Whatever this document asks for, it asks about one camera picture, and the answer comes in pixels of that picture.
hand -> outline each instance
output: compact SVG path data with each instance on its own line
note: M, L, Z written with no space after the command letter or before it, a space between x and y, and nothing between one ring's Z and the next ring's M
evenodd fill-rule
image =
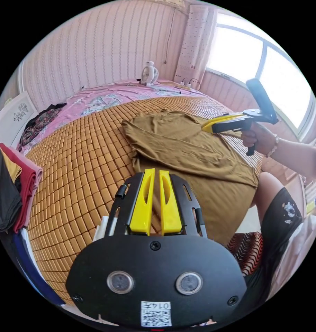
M272 151L276 143L274 134L257 122L251 124L250 130L242 131L241 139L245 147L255 145L255 150L263 155Z

desk fan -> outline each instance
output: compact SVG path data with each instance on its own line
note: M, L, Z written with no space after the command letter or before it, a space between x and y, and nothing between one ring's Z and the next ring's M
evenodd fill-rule
M159 72L156 67L153 67L153 64L153 61L146 62L146 66L142 71L140 84L151 86L151 84L154 84L157 81Z

bracelet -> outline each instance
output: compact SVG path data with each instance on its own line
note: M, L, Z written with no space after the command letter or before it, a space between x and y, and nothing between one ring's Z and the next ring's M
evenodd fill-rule
M271 157L273 153L275 153L276 149L278 148L279 138L276 134L274 134L274 137L276 139L276 143L273 147L273 149L265 156L266 158Z

window frame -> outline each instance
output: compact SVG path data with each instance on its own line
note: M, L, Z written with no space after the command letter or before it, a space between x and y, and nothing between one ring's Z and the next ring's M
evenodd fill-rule
M230 15L230 16L234 16L240 19L244 19L239 15L236 15L234 13L231 13L229 11L226 10L222 10L219 9L218 10L218 14L224 14L224 15ZM260 40L263 43L263 48L262 48L262 55L261 55L261 59L260 59L260 63L256 72L256 78L260 79L261 74L263 72L264 69L264 65L265 65L265 61L266 61L266 57L267 57L267 50L268 47L270 47L271 49L273 49L274 51L276 51L278 54L280 54L281 56L283 56L287 61L289 61L290 63L292 63L294 65L295 68L297 68L297 70L302 74L301 70L299 69L299 67L296 65L296 63L292 60L292 58L282 49L280 49L279 47L277 47L276 45L272 44L271 42L269 42L268 40L266 40L265 38L258 36L252 32L249 32L247 30L241 29L241 28L237 28L234 26L230 26L230 25L226 25L226 24L217 24L216 25L217 28L225 28L225 29L230 29L230 30L234 30L234 31L238 31L240 33L244 33L248 36L251 36L253 38L256 38L258 40ZM212 68L206 67L206 71L213 73L215 75L221 76L227 80L232 81L233 83L236 83L237 85L247 89L247 86L245 83L239 81L238 79L226 74L226 73L221 73L217 70L214 70ZM296 138L299 139L305 132L305 130L307 130L309 128L309 122L311 121L312 118L312 113L315 111L315 96L312 92L312 90L310 91L310 101L308 104L308 108L307 111L303 117L303 120L300 124L300 126L298 128L295 127L295 125L289 120L289 118L282 112L279 111L278 115L280 116L280 118L291 128L291 130L293 131L293 133L295 134Z

bamboo mat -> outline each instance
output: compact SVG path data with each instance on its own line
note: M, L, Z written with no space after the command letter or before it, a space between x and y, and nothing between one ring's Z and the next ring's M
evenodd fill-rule
M28 228L38 267L48 284L68 304L65 281L76 255L92 242L96 226L108 215L113 197L134 174L131 148L121 132L123 119L162 109L203 118L231 112L207 97L160 97L134 101L79 118L32 148L27 158L43 167ZM225 136L244 160L260 173L262 157L245 157L241 141ZM152 233L160 232L155 215Z

